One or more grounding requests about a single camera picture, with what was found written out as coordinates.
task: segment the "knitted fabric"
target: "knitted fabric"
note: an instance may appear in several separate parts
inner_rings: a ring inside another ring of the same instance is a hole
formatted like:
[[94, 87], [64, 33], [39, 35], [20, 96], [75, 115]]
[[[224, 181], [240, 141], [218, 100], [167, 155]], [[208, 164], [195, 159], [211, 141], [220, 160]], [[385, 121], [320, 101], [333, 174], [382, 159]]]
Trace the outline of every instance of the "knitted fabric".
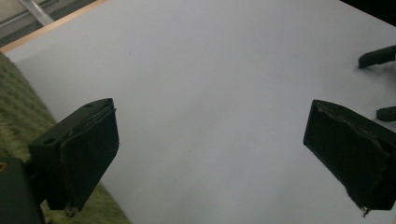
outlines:
[[[18, 68], [0, 52], [0, 157], [29, 160], [28, 144], [55, 123]], [[75, 217], [50, 211], [46, 203], [42, 209], [51, 224], [130, 223], [101, 184]]]

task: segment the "black object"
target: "black object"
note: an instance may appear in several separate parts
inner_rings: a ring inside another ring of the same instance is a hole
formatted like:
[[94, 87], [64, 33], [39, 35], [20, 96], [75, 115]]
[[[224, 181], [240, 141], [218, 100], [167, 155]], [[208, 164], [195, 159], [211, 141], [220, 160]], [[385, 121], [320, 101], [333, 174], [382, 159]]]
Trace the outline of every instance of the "black object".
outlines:
[[396, 13], [391, 0], [341, 0], [381, 21], [396, 26]]
[[396, 200], [396, 133], [329, 102], [314, 100], [304, 144], [366, 214]]
[[396, 106], [377, 110], [376, 118], [381, 121], [396, 121]]
[[365, 68], [374, 64], [393, 62], [395, 60], [396, 46], [391, 46], [363, 54], [359, 58], [359, 68]]
[[[17, 162], [9, 163], [7, 158], [0, 158], [0, 162], [5, 162], [3, 167], [7, 166], [0, 172], [0, 199], [5, 198], [0, 202], [0, 222], [3, 223], [3, 216], [12, 215], [2, 206], [16, 209], [19, 214], [21, 211], [38, 214], [35, 210], [44, 199], [50, 209], [64, 210], [70, 217], [80, 211], [117, 154], [119, 135], [115, 110], [112, 99], [95, 101], [78, 109], [29, 145], [31, 160], [24, 164], [23, 172], [13, 168], [21, 166]], [[21, 178], [24, 182], [3, 182], [7, 177]], [[4, 195], [16, 191], [22, 195], [14, 199]], [[30, 204], [29, 211], [17, 209], [21, 200]]]

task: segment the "white table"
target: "white table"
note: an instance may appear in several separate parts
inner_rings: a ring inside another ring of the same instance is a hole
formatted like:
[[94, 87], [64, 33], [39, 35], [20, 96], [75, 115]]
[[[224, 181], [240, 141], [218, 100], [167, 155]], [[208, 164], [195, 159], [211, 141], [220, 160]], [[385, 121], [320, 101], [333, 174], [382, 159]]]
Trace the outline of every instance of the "white table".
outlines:
[[103, 182], [135, 224], [388, 224], [302, 142], [313, 99], [396, 105], [394, 64], [357, 69], [395, 36], [336, 0], [109, 0], [7, 56], [57, 120], [114, 98]]

